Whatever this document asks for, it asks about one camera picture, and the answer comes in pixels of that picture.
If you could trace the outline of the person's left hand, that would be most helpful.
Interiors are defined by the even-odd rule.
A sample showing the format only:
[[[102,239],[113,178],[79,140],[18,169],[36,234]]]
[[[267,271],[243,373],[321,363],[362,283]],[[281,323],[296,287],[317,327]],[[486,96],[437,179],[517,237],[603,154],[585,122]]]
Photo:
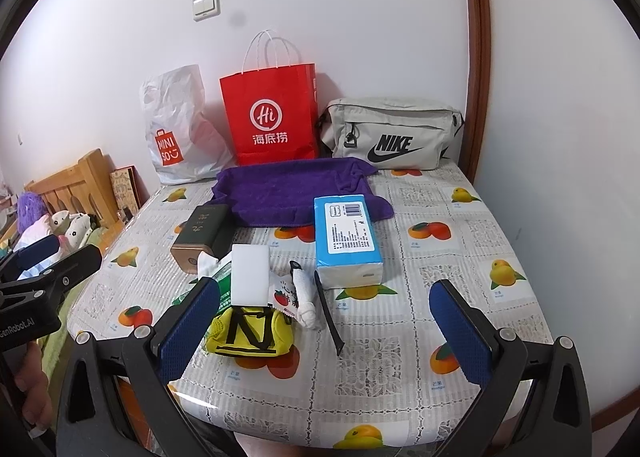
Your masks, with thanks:
[[[48,429],[53,417],[49,380],[42,370],[42,354],[35,341],[27,344],[21,367],[15,375],[15,384],[25,394],[24,419],[39,429]]]

